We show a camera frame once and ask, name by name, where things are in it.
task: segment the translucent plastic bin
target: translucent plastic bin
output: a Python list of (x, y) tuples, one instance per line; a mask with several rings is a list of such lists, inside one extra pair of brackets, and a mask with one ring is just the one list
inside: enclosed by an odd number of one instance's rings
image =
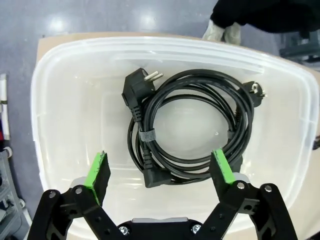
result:
[[(109, 37), (75, 41), (50, 50), (32, 78), (31, 115), (43, 188), (66, 191), (86, 176), (97, 152), (111, 168), (103, 208), (116, 224), (132, 218), (189, 217), (204, 221), (218, 203), (212, 180), (184, 186), (144, 187), (127, 149), (131, 113), (121, 93), (137, 68), (164, 77), (212, 69), (245, 83), (256, 81), (268, 97), (255, 108), (241, 172), (256, 187), (272, 182), (291, 207), (309, 164), (319, 113), (314, 75), (280, 58), (222, 43), (169, 37)], [(194, 100), (167, 104), (156, 115), (159, 144), (176, 156), (207, 155), (227, 140), (227, 124), (209, 105)], [(252, 226), (239, 215), (230, 232)], [(95, 239), (84, 219), (69, 234)]]

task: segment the white shoe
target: white shoe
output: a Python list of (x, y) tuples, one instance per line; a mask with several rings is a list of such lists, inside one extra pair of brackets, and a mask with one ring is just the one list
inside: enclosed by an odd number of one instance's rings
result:
[(241, 26), (238, 23), (234, 23), (232, 26), (228, 26), (224, 31), (224, 41), (228, 44), (241, 44)]
[(202, 39), (209, 41), (221, 41), (225, 29), (215, 25), (211, 20), (209, 21), (208, 28), (206, 29)]

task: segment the cardboard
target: cardboard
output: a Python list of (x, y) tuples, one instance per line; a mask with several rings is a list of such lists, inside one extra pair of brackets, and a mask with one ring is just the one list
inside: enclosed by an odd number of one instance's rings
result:
[[(175, 38), (187, 38), (196, 39), (195, 37), (168, 35), (161, 33), (138, 33), (138, 32), (91, 32), (91, 33), (76, 33), (62, 36), (53, 36), (42, 38), (39, 40), (37, 50), (37, 62), (52, 48), (73, 41), (93, 39), (93, 38), (107, 38), (107, 37), (136, 37), (136, 36), (149, 36), (149, 37), (175, 37)], [(320, 73), (313, 71), (307, 67), (297, 64), (300, 68), (304, 68), (312, 73), (318, 81), (320, 86)], [(320, 132), (320, 121), (318, 124), (318, 133)], [(304, 240), (311, 237), (318, 231), (320, 231), (320, 205), (318, 204), (320, 199), (320, 186), (319, 182), (319, 170), (320, 170), (320, 149), (313, 151), (311, 154), (311, 160), (309, 168), (304, 179), (304, 183), (301, 187), (300, 193), (290, 208), (289, 213), (295, 227), (298, 239)], [(68, 237), (68, 239), (76, 240), (74, 236)], [(257, 235), (254, 228), (246, 229), (237, 233), (227, 234), (225, 240), (256, 240)]]

